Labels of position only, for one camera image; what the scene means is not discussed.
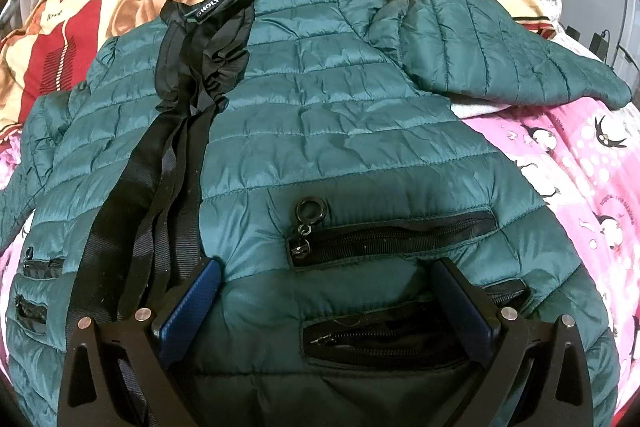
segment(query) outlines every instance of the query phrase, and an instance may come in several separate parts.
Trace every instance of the pocket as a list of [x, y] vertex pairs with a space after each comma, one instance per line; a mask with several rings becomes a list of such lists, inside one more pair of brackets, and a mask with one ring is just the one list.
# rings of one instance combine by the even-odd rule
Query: pocket
[[452, 247], [497, 230], [494, 214], [476, 210], [447, 217], [395, 219], [318, 229], [328, 211], [321, 198], [296, 205], [298, 229], [287, 241], [294, 267], [313, 266], [350, 257], [402, 255]]
[[[484, 290], [494, 303], [518, 309], [529, 294], [518, 279]], [[309, 359], [372, 369], [435, 369], [465, 358], [434, 300], [316, 322], [303, 328], [302, 343]]]

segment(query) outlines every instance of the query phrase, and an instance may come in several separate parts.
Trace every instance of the pink blanket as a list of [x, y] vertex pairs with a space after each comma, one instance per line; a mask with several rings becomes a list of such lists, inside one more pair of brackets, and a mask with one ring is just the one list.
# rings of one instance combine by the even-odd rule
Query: pink blanket
[[640, 386], [638, 143], [591, 98], [554, 108], [513, 107], [465, 122], [520, 168], [596, 282], [620, 355], [620, 409]]

